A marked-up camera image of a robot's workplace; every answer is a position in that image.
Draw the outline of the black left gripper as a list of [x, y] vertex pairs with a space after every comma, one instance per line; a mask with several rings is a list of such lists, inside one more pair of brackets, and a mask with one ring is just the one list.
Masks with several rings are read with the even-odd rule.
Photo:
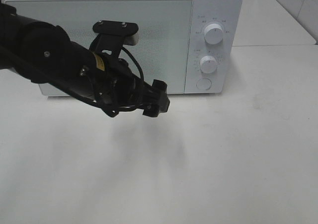
[[[122, 58], [113, 58], [106, 53], [92, 53], [96, 61], [96, 71], [93, 73], [91, 85], [95, 102], [104, 110], [136, 110], [142, 105], [144, 92], [144, 73], [135, 57], [126, 54], [136, 66], [140, 76], [136, 76], [129, 64]], [[170, 100], [167, 97], [167, 84], [154, 79], [149, 87], [150, 97], [159, 97], [153, 102], [147, 102], [143, 115], [157, 117], [168, 111]]]

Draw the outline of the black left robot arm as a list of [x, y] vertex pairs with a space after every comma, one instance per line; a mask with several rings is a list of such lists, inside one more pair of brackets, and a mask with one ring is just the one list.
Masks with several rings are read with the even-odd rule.
[[157, 117], [169, 108], [166, 83], [146, 83], [143, 73], [134, 74], [120, 58], [138, 30], [135, 23], [102, 20], [93, 26], [97, 36], [85, 48], [62, 27], [18, 15], [15, 7], [1, 4], [0, 67], [32, 83], [48, 83], [109, 117], [137, 109]]

